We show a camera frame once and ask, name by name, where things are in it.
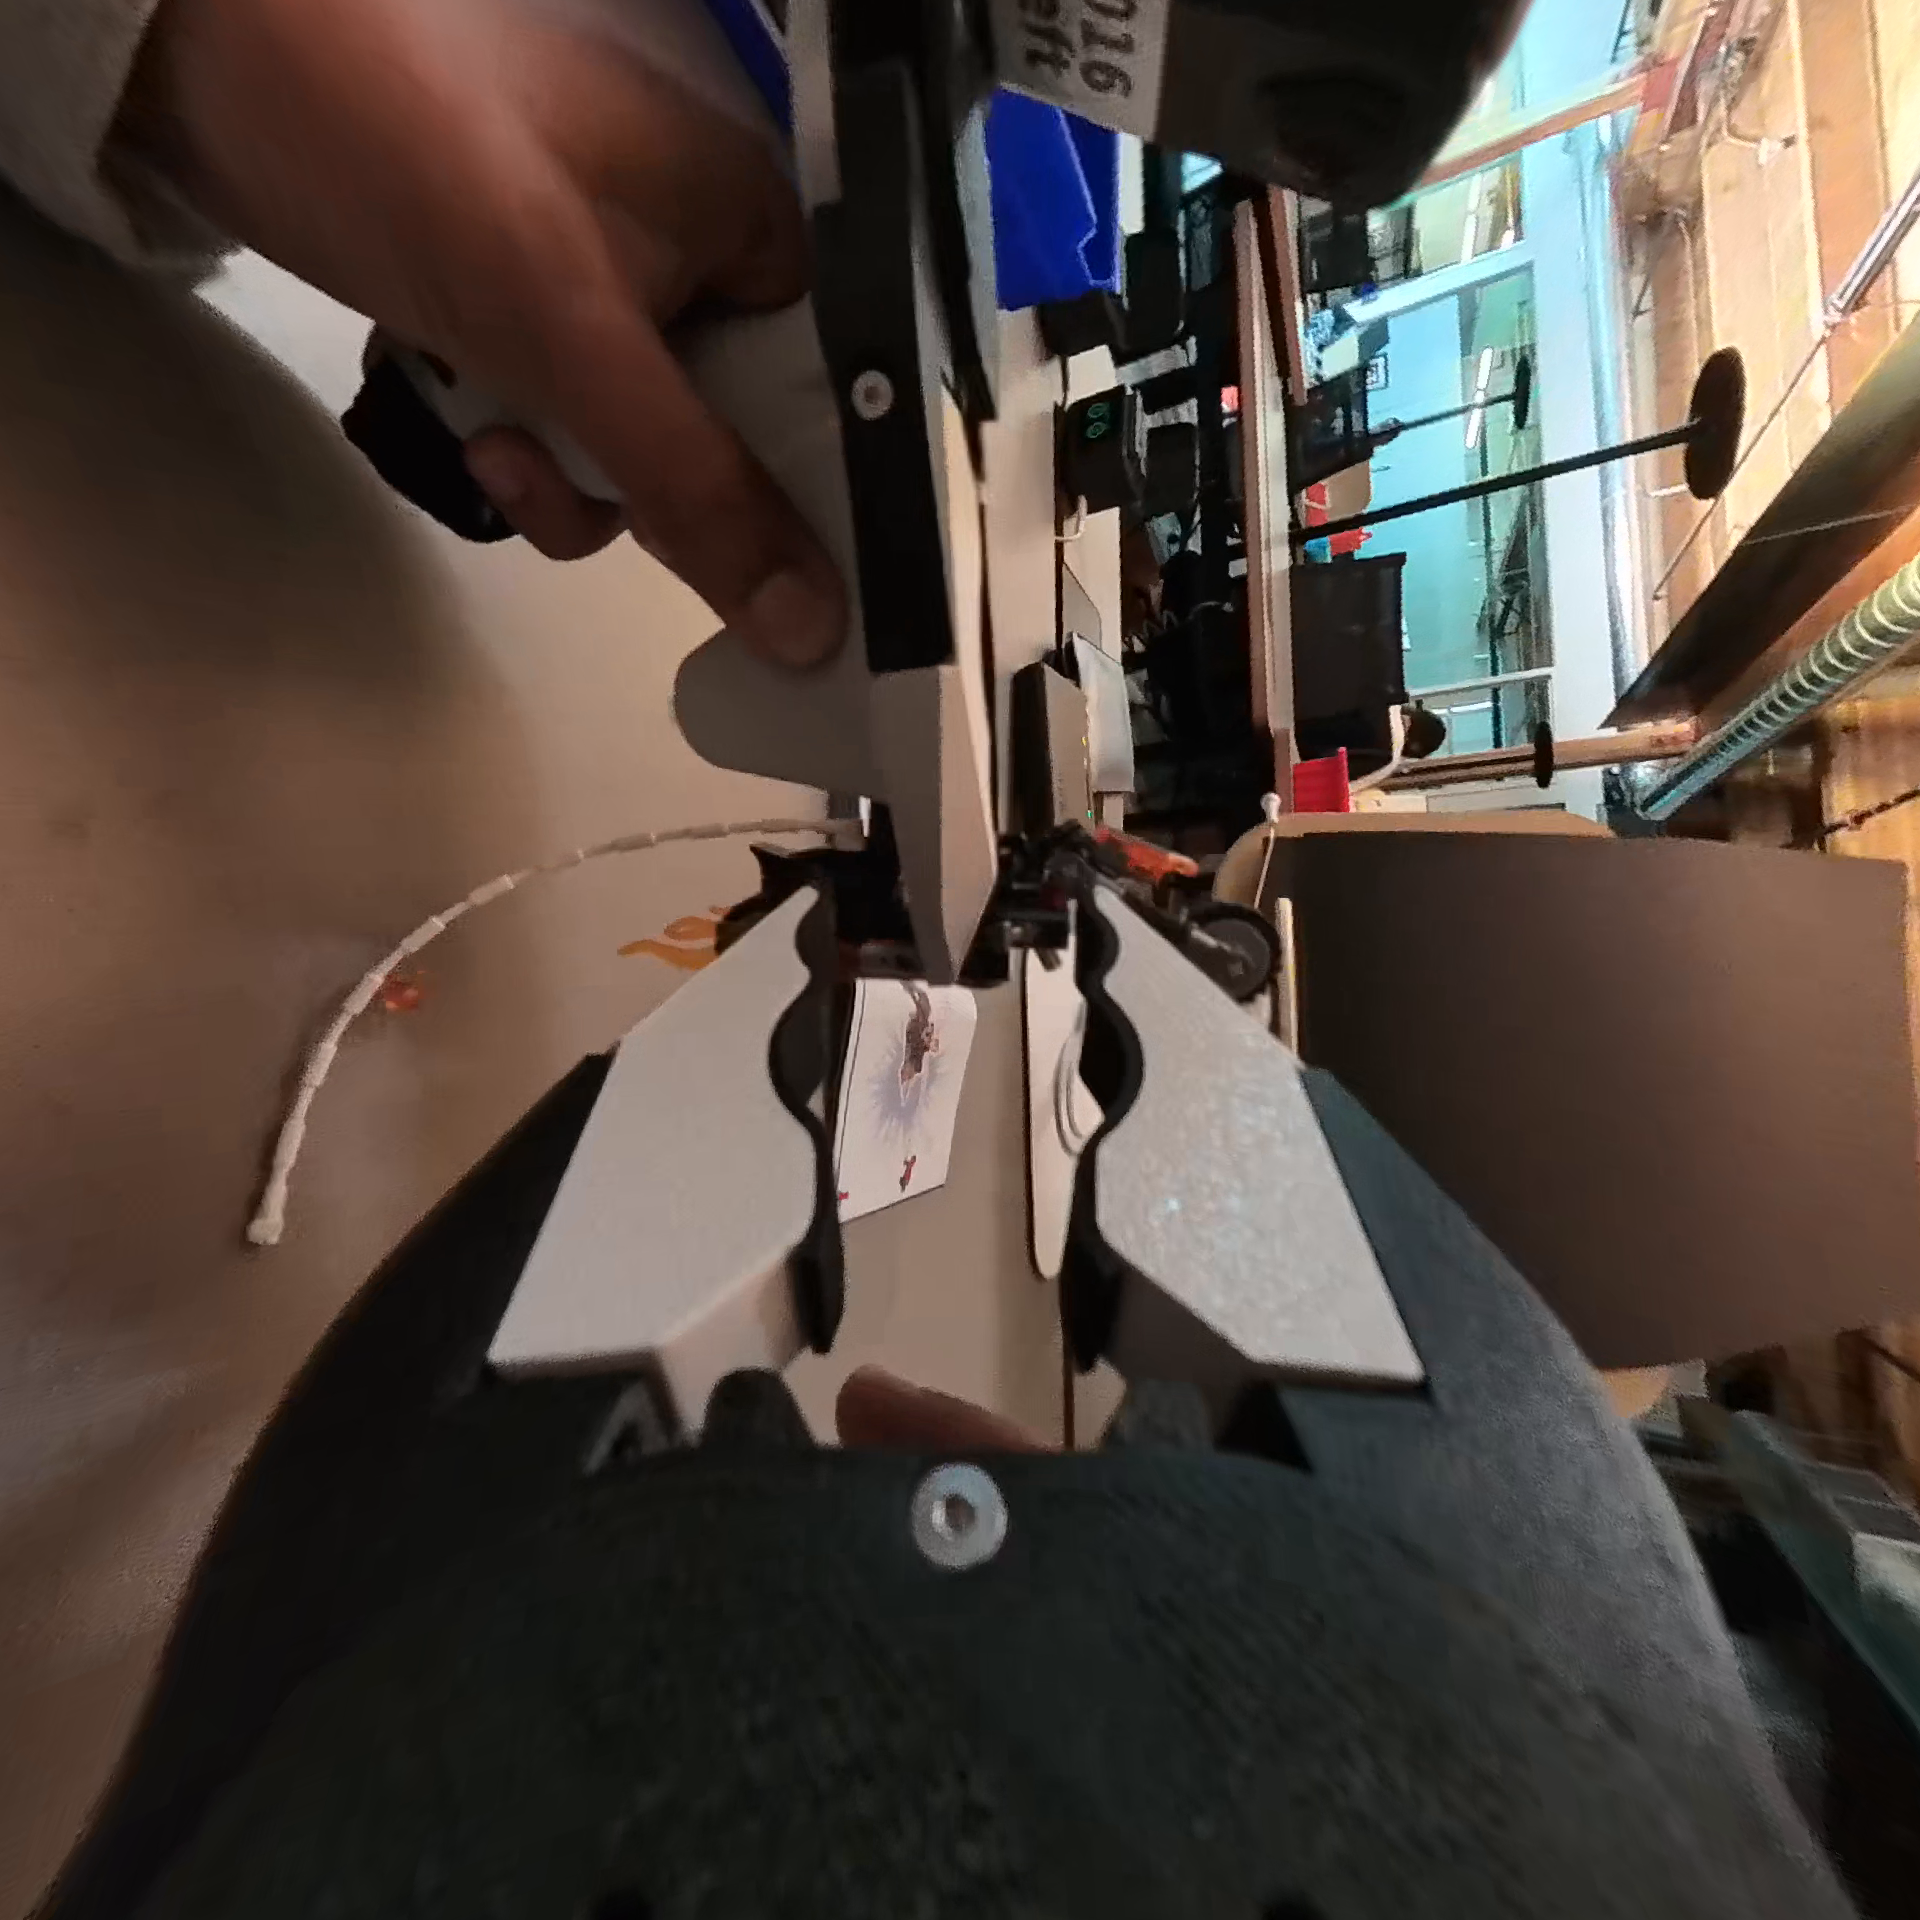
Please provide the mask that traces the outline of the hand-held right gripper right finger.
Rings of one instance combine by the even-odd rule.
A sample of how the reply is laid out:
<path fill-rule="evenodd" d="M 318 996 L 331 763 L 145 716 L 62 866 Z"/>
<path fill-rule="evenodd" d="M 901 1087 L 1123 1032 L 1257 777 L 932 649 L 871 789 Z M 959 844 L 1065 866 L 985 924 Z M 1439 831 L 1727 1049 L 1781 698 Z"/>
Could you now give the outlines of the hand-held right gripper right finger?
<path fill-rule="evenodd" d="M 1425 1370 L 1300 1061 L 1110 885 L 1076 905 L 1069 1080 L 1094 1111 L 1065 1233 L 1065 1346 L 1129 1386 L 1414 1392 Z"/>

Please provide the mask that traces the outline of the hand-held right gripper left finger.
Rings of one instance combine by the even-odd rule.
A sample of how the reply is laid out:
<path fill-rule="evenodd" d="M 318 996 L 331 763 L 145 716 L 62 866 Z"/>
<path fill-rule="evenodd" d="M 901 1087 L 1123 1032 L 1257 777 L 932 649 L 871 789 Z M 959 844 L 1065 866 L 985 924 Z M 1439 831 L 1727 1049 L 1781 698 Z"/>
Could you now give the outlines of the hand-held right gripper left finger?
<path fill-rule="evenodd" d="M 615 1048 L 487 1368 L 705 1402 L 846 1312 L 824 1093 L 837 939 L 801 885 Z"/>

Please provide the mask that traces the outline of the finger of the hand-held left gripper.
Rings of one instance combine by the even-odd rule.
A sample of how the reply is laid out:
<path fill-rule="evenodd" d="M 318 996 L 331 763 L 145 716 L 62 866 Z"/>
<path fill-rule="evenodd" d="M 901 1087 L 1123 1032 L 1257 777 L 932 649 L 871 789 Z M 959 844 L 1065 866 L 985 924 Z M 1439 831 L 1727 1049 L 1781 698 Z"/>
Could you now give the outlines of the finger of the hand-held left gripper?
<path fill-rule="evenodd" d="M 955 499 L 945 536 L 955 658 L 873 681 L 871 745 L 880 800 L 894 819 L 919 972 L 950 987 L 974 947 L 999 866 L 977 497 Z"/>

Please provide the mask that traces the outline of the lego motorcycle model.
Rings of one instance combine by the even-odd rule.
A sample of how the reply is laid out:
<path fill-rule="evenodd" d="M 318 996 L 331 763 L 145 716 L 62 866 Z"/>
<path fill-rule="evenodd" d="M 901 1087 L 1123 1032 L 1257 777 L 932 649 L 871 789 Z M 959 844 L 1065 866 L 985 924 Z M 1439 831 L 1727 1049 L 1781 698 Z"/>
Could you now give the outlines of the lego motorcycle model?
<path fill-rule="evenodd" d="M 780 901 L 808 885 L 832 905 L 835 937 L 849 977 L 904 979 L 920 973 L 920 948 L 907 927 L 904 883 L 885 807 L 873 807 L 871 819 L 759 819 L 625 833 L 533 866 L 504 872 L 477 883 L 469 893 L 408 929 L 391 952 L 360 973 L 313 1039 L 299 1064 L 279 1131 L 271 1139 L 264 1176 L 245 1228 L 246 1244 L 264 1250 L 281 1241 L 305 1124 L 334 1061 L 355 1021 L 384 999 L 398 977 L 414 970 L 419 953 L 470 914 L 525 892 L 539 880 L 573 873 L 609 857 L 741 841 L 767 841 L 771 848 L 755 855 L 759 864 L 755 893 L 716 916 L 713 953 L 739 945 Z M 1276 924 L 1253 905 L 1203 897 L 1203 876 L 1185 855 L 1104 823 L 1080 820 L 1043 833 L 1006 834 L 999 839 L 997 857 L 988 914 L 964 952 L 958 973 L 966 987 L 1000 986 L 1022 953 L 1035 953 L 1047 968 L 1061 964 L 1068 948 L 1069 898 L 1080 883 L 1104 880 L 1158 937 L 1233 1003 L 1291 993 L 1288 921 Z"/>

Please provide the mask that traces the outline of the person's left forearm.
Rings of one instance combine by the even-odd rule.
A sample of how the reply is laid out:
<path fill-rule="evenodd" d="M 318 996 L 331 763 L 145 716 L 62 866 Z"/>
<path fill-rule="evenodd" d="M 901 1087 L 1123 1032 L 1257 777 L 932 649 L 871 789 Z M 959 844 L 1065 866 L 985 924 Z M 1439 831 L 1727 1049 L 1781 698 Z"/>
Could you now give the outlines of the person's left forearm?
<path fill-rule="evenodd" d="M 5 189 L 121 267 L 201 285 L 236 243 L 192 202 L 148 79 L 157 3 L 3 5 Z"/>

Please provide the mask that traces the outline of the lego instruction booklet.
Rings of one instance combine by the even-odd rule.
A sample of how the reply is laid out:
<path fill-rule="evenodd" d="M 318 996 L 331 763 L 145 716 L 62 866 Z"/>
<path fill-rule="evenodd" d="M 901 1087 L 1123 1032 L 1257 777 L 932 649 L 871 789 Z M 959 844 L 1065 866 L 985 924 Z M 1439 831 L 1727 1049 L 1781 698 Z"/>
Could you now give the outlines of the lego instruction booklet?
<path fill-rule="evenodd" d="M 854 983 L 832 1128 L 841 1223 L 945 1185 L 974 1039 L 964 987 Z"/>

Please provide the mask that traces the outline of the person's right hand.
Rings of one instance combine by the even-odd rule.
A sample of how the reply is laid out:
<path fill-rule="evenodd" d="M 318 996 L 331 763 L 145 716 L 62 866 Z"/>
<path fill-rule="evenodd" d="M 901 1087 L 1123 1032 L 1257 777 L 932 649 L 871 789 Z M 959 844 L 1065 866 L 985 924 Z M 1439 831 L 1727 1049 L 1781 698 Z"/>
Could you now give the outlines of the person's right hand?
<path fill-rule="evenodd" d="M 1054 1452 L 1025 1426 L 942 1391 L 880 1368 L 854 1370 L 835 1400 L 835 1434 L 843 1450 L 919 1455 Z"/>

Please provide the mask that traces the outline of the person's left hand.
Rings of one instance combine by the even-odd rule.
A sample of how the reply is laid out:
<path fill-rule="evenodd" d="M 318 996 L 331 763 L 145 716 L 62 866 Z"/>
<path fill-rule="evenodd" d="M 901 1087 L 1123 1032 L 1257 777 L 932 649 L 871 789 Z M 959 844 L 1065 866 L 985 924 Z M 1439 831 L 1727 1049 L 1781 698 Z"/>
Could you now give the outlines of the person's left hand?
<path fill-rule="evenodd" d="M 824 663 L 843 586 L 705 409 L 667 331 L 807 288 L 798 196 L 756 132 L 615 40 L 535 5 L 159 5 L 118 132 L 221 235 L 568 435 L 464 447 L 551 560 L 628 533 L 782 665 Z"/>

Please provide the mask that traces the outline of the black box device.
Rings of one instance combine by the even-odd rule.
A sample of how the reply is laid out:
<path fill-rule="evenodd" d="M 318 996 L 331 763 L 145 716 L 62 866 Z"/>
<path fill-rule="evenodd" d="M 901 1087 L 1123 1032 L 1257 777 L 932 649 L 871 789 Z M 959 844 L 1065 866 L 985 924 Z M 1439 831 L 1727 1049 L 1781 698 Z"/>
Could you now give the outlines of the black box device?
<path fill-rule="evenodd" d="M 1097 826 L 1088 696 L 1052 663 L 1030 663 L 1011 687 L 1013 833 Z"/>

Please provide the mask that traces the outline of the silver flat device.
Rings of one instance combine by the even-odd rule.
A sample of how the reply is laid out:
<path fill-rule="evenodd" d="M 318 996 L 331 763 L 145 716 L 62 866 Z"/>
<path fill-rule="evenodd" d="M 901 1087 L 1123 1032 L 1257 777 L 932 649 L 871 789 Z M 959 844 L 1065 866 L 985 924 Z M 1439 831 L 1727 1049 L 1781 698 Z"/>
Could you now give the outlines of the silver flat device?
<path fill-rule="evenodd" d="M 1129 800 L 1135 793 L 1135 740 L 1123 663 L 1101 643 L 1076 631 L 1062 640 L 1062 658 L 1088 709 L 1089 793 L 1101 800 Z"/>

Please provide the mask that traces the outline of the black charger green display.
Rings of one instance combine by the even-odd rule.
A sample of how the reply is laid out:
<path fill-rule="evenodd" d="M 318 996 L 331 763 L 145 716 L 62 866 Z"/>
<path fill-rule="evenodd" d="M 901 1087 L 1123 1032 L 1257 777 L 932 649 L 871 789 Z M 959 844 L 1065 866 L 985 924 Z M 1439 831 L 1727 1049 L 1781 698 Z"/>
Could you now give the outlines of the black charger green display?
<path fill-rule="evenodd" d="M 1065 506 L 1133 513 L 1144 503 L 1148 427 L 1141 399 L 1109 386 L 1059 411 L 1055 484 Z"/>

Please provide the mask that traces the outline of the blue plastic bin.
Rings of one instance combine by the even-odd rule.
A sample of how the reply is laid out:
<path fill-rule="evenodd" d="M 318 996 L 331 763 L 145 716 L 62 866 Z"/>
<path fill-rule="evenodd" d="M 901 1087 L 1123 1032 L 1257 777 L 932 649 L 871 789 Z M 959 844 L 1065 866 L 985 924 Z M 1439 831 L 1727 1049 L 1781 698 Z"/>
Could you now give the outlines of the blue plastic bin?
<path fill-rule="evenodd" d="M 988 113 L 997 307 L 1120 290 L 1120 137 L 1000 88 Z"/>

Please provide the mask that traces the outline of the silver ventilation duct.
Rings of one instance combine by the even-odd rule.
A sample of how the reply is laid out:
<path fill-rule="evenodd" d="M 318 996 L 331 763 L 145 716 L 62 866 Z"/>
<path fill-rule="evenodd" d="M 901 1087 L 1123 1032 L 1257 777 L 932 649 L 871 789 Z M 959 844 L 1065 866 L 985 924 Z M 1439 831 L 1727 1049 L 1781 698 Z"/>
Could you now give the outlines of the silver ventilation duct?
<path fill-rule="evenodd" d="M 1768 752 L 1831 704 L 1905 660 L 1917 644 L 1917 557 L 1854 604 L 1732 719 L 1704 733 L 1664 772 L 1638 779 L 1630 809 L 1664 826 L 1734 769 Z"/>

